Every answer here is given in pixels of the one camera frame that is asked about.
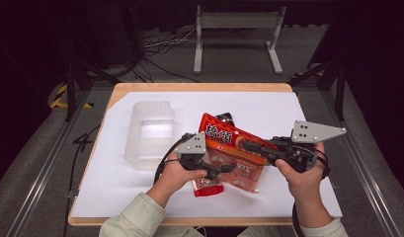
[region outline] table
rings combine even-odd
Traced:
[[[116,86],[112,97],[108,104],[108,110],[112,109],[117,102],[119,102],[122,98],[126,97],[129,92],[234,92],[234,93],[261,93],[261,92],[291,92],[290,86],[285,83],[277,83],[277,84],[267,84],[267,83],[151,83],[151,84],[143,84],[143,83],[120,83]],[[96,146],[98,144],[98,140],[102,139],[102,129],[104,128],[104,124],[99,131],[98,138],[96,144],[94,145],[93,151],[91,153],[91,158],[88,162],[87,169],[84,173],[84,177],[86,177],[87,172],[90,171],[90,164],[95,159],[94,154],[96,151]],[[331,185],[328,182],[329,190],[331,194],[329,198],[326,199],[335,199],[335,196],[331,188]],[[80,195],[81,190],[83,190],[84,186],[84,178],[81,182],[80,186]],[[72,215],[73,209],[78,204],[78,199],[74,201],[71,212],[69,214],[69,223],[74,226],[100,226],[108,217],[75,217]],[[248,226],[248,225],[291,225],[291,217],[289,215],[285,217],[168,217],[168,206],[167,206],[167,217],[161,223],[164,226]]]

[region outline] metal bar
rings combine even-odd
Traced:
[[[82,91],[79,95],[77,108],[81,108],[81,105],[86,103],[86,100],[89,96],[89,91]],[[38,177],[34,181],[32,188],[30,189],[22,207],[20,208],[16,218],[13,221],[10,229],[7,232],[7,237],[10,236],[22,236],[23,230],[27,225],[30,217],[32,216],[33,211],[35,210],[36,205],[38,204],[41,194],[44,191],[44,188],[50,178],[51,173],[57,163],[57,160],[60,156],[60,151],[65,143],[66,137],[68,136],[70,130],[75,124],[78,115],[81,110],[76,110],[72,115],[72,118],[69,121],[66,121],[63,125],[59,135],[56,138],[56,141],[53,147],[50,150],[50,153],[47,156],[41,170],[38,174]]]
[[[331,112],[331,116],[337,123],[337,126],[347,127],[347,125],[343,121],[340,121],[338,119],[337,113],[333,109],[334,99],[332,98],[331,93],[325,91],[321,92],[321,95],[328,107],[328,110]],[[352,136],[347,133],[345,136],[343,136],[343,139],[349,148],[349,151],[351,153],[350,159],[353,163],[356,173],[359,176],[359,179],[362,182],[364,191],[367,194],[370,204],[373,206],[374,212],[379,219],[380,225],[382,226],[385,235],[392,237],[402,237],[403,235],[401,231],[398,229],[395,221],[392,218],[392,215],[389,212],[386,200],[383,197],[383,194],[381,193],[376,180],[374,179],[367,165],[364,163],[363,158],[358,148],[356,147]]]

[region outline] sleeve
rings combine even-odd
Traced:
[[[334,219],[331,223],[320,228],[305,228],[300,226],[305,237],[348,237],[340,218]]]
[[[139,194],[121,212],[103,223],[100,237],[152,236],[165,217],[165,209],[146,194]]]

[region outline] snack bag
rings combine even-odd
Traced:
[[[203,114],[199,131],[205,132],[205,162],[213,165],[236,165],[234,171],[220,174],[219,180],[241,190],[257,193],[259,178],[269,161],[259,153],[246,151],[243,140],[250,140],[279,150],[262,138],[239,129],[232,123]]]

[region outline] clear plastic container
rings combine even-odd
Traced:
[[[174,111],[168,101],[134,104],[124,158],[135,170],[155,170],[173,145]]]

